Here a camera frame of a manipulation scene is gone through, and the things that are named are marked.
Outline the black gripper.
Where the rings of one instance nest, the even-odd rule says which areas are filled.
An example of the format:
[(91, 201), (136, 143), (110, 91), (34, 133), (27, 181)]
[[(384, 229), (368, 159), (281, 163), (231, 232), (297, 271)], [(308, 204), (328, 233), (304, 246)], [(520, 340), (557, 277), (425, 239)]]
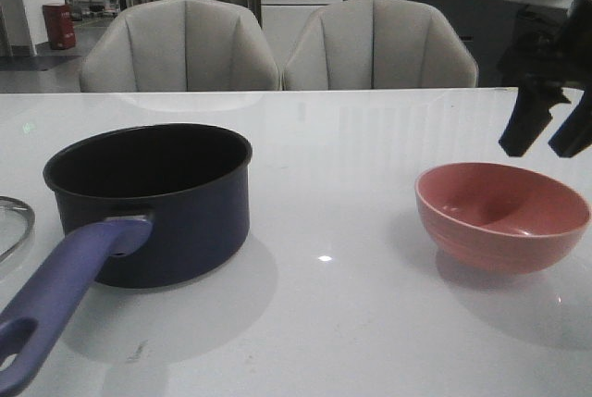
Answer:
[[(522, 6), (568, 9), (568, 19), (557, 38), (557, 51), (573, 64), (577, 74), (564, 84), (584, 88), (591, 83), (591, 0), (506, 0)], [(552, 120), (550, 110), (569, 104), (561, 86), (520, 86), (508, 124), (499, 145), (508, 156), (524, 156)], [(591, 145), (591, 90), (585, 90), (579, 103), (549, 140), (559, 157), (573, 157)]]

